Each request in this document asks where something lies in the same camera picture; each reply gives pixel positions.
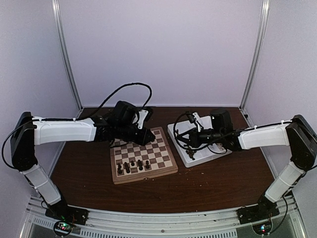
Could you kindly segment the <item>dark chess bishop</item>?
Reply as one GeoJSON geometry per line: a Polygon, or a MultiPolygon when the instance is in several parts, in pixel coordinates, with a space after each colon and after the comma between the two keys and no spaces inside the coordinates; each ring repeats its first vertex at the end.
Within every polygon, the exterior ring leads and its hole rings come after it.
{"type": "Polygon", "coordinates": [[[119,175],[121,175],[121,174],[123,173],[123,171],[122,171],[122,167],[121,167],[121,166],[118,166],[118,168],[117,168],[117,172],[118,172],[118,174],[119,174],[119,175]]]}

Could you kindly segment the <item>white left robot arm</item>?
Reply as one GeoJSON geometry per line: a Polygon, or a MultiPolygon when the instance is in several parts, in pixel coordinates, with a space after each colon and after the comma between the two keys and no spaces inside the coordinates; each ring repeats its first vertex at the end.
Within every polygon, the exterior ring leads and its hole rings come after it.
{"type": "Polygon", "coordinates": [[[153,114],[150,107],[137,108],[119,101],[104,116],[71,119],[34,117],[24,112],[15,129],[7,136],[10,142],[11,162],[6,165],[22,173],[34,189],[52,207],[60,220],[71,216],[71,209],[62,193],[40,166],[35,147],[58,142],[114,142],[116,139],[145,146],[155,140],[154,134],[144,127],[153,114]]]}

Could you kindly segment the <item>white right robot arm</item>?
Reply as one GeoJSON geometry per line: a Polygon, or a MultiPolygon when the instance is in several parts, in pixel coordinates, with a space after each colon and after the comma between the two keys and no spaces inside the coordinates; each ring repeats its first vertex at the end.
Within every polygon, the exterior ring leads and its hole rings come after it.
{"type": "Polygon", "coordinates": [[[220,143],[226,151],[260,148],[270,169],[275,169],[275,180],[254,207],[254,215],[264,219],[273,211],[273,204],[291,191],[308,171],[316,168],[317,134],[303,115],[289,120],[234,129],[229,111],[211,111],[208,124],[197,113],[185,112],[187,123],[193,128],[179,132],[175,121],[172,134],[177,145],[185,150],[200,151],[220,143]]]}

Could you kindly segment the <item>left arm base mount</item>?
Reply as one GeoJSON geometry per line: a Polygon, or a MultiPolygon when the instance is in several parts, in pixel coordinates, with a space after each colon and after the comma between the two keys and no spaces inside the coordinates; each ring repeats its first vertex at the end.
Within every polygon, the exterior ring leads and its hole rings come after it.
{"type": "Polygon", "coordinates": [[[83,208],[69,206],[62,196],[61,201],[48,205],[45,215],[71,224],[85,225],[89,211],[83,208]]]}

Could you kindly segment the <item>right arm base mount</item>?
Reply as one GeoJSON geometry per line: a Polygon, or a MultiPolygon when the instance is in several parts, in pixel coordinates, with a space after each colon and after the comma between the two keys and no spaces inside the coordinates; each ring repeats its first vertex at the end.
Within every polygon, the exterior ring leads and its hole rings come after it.
{"type": "Polygon", "coordinates": [[[241,207],[237,210],[237,216],[240,224],[257,222],[279,215],[276,202],[271,202],[262,195],[256,205],[241,207]]]}

